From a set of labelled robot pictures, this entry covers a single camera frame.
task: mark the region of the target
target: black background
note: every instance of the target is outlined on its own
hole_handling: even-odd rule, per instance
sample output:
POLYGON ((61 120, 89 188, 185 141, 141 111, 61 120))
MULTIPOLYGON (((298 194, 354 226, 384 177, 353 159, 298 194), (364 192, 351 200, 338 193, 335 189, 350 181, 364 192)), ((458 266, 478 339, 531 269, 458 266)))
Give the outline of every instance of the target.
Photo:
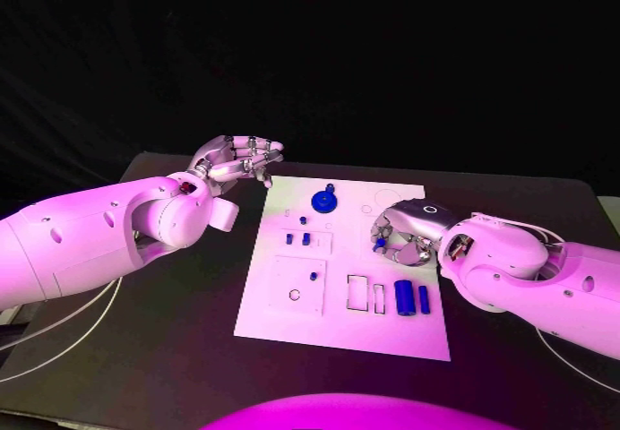
POLYGON ((110 184, 141 151, 190 155, 218 134, 283 142, 288 161, 618 194, 606 13, 445 9, 2 3, 4 198, 110 184))

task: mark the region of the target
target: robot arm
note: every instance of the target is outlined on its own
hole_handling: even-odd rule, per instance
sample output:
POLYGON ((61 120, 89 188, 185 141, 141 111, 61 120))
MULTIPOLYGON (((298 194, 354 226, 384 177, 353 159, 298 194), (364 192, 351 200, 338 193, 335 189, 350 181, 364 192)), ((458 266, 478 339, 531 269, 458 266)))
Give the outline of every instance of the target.
POLYGON ((433 250, 441 276, 475 307, 511 312, 541 331, 620 359, 618 252, 565 243, 543 228, 479 213, 454 222, 426 200, 390 206, 370 236, 374 252, 400 264, 423 264, 433 250), (540 233, 541 242, 523 227, 540 233), (400 250, 386 244, 393 230, 407 241, 400 250))
POLYGON ((218 136, 184 172, 60 195, 0 220, 0 309, 102 286, 190 246, 207 225, 229 231, 239 208, 217 196, 237 178, 270 186, 280 149, 218 136))

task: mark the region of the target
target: table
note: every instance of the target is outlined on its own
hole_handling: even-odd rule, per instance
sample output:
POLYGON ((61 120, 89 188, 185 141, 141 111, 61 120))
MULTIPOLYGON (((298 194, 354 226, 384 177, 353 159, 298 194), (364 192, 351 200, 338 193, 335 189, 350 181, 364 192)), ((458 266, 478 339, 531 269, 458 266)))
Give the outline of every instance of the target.
MULTIPOLYGON (((187 156, 142 153, 122 181, 182 170, 187 156)), ((282 162, 273 175, 416 184, 466 218, 481 211, 618 249, 589 187, 572 179, 322 166, 282 162)), ((47 367, 0 386, 0 409, 120 429, 194 429, 282 397, 357 392, 422 400, 518 428, 616 428, 618 396, 579 376, 543 347, 531 326, 487 314, 439 279, 449 363, 231 336, 266 190, 240 181, 234 228, 208 228, 187 249, 125 277, 109 313, 80 345, 47 367)), ((50 300, 38 330, 97 290, 50 300)), ((0 378, 43 362, 83 334, 106 298, 37 340, 18 345, 0 378)), ((620 362, 562 340, 553 347, 620 386, 620 362)))

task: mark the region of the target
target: blue part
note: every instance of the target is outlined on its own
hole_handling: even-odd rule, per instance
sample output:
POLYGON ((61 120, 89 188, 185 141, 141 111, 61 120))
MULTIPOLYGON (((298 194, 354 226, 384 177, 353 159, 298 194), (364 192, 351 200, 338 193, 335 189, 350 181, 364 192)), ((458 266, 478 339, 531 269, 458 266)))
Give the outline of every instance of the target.
POLYGON ((396 280, 393 282, 396 292, 396 310, 399 316, 415 315, 413 286, 410 280, 396 280))
POLYGON ((416 288, 416 291, 419 293, 419 312, 423 315, 429 314, 429 305, 428 305, 428 289, 425 285, 420 285, 416 288))
POLYGON ((374 252, 379 248, 384 246, 384 239, 377 239, 377 242, 374 243, 374 246, 371 247, 371 252, 374 252))
POLYGON ((338 205, 338 199, 332 194, 332 184, 327 184, 325 191, 318 191, 312 195, 312 209, 318 213, 330 213, 338 205))

